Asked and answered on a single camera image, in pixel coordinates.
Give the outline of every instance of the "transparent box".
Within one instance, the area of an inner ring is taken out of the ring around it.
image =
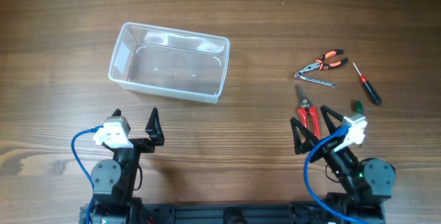
[[[228,55],[225,37],[126,23],[116,40],[109,79],[126,90],[217,103]]]

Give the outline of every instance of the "wooden surface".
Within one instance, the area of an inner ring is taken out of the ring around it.
[[[218,104],[122,90],[107,77],[128,21],[228,37]],[[121,108],[131,137],[159,109],[165,146],[142,156],[146,203],[287,203],[311,199],[289,119],[301,84],[316,106],[343,114],[361,99],[369,120],[360,159],[397,168],[388,223],[441,220],[441,0],[0,0],[0,223],[76,223],[88,180],[70,150],[80,130]],[[343,48],[382,97],[374,106],[352,66],[295,71]],[[322,133],[327,134],[320,118]],[[77,141],[90,171],[110,153]],[[324,196],[342,191],[324,163],[310,169]]]

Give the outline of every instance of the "pliers handle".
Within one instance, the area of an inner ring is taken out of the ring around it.
[[[330,69],[338,68],[338,67],[346,64],[346,62],[348,62],[347,58],[344,58],[341,61],[335,62],[335,63],[325,63],[325,61],[327,59],[329,59],[330,57],[336,56],[338,54],[342,54],[343,52],[344,51],[342,49],[332,50],[331,52],[327,52],[323,56],[321,56],[320,58],[316,59],[316,62],[320,64],[320,67],[318,68],[318,70],[330,70]]]
[[[318,124],[318,116],[317,116],[316,106],[312,106],[307,109],[298,108],[297,112],[300,115],[300,117],[302,119],[302,124],[304,125],[305,128],[308,128],[307,116],[309,115],[311,117],[312,125],[314,126],[314,135],[317,137],[317,139],[320,140],[320,126]]]

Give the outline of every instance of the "black and red screwdriver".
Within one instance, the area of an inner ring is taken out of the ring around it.
[[[367,91],[367,94],[369,95],[373,103],[375,103],[376,105],[380,105],[381,104],[380,96],[378,96],[377,92],[373,89],[371,83],[358,70],[357,65],[354,62],[352,63],[353,66],[356,68],[358,74],[360,75],[360,80],[362,82],[363,88]]]

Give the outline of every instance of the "orange and black pliers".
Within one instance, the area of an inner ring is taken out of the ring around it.
[[[312,125],[314,126],[314,135],[320,140],[320,126],[316,106],[306,97],[300,85],[297,85],[297,93],[300,98],[300,107],[297,109],[297,112],[302,119],[302,124],[305,128],[308,128],[307,116],[310,116],[312,118]]]
[[[328,86],[335,88],[336,83],[321,81],[318,79],[312,79],[310,77],[305,77],[303,74],[306,72],[311,72],[312,70],[330,70],[330,69],[338,68],[338,67],[346,64],[346,62],[348,62],[347,58],[344,58],[341,61],[335,62],[335,63],[325,63],[325,61],[328,58],[335,56],[337,54],[342,54],[342,53],[343,53],[343,50],[341,50],[341,49],[336,49],[336,50],[332,50],[331,52],[327,52],[326,54],[324,54],[320,58],[316,59],[315,63],[312,63],[312,64],[308,65],[307,67],[301,69],[300,71],[296,72],[294,75],[294,78],[295,79],[303,79],[303,80],[313,82],[313,83],[320,83],[320,84],[328,85]]]

